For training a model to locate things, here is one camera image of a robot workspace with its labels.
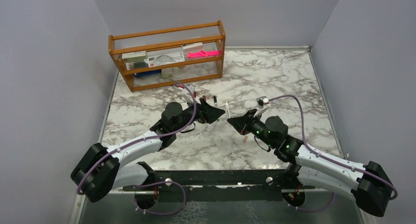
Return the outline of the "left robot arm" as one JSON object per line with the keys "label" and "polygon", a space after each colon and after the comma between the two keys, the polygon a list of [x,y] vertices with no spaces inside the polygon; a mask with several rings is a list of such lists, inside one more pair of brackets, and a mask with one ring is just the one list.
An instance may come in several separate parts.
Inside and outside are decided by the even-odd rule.
{"label": "left robot arm", "polygon": [[143,165],[131,168],[127,164],[144,155],[169,147],[176,134],[194,122],[211,124],[225,114],[225,110],[209,105],[204,99],[183,109],[178,102],[165,106],[160,120],[139,137],[119,145],[91,145],[75,166],[70,178],[77,185],[77,194],[97,202],[114,188],[137,185],[148,190],[154,176]]}

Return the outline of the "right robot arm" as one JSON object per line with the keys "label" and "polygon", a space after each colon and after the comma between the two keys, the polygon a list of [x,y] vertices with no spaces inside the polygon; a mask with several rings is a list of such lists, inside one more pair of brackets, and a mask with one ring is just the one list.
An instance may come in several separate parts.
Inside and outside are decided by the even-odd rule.
{"label": "right robot arm", "polygon": [[253,134],[281,161],[297,166],[283,175],[287,187],[302,184],[325,189],[351,199],[370,215],[384,216],[393,188],[380,164],[351,162],[320,151],[289,135],[280,117],[271,116],[262,122],[256,112],[251,109],[227,121],[239,134]]}

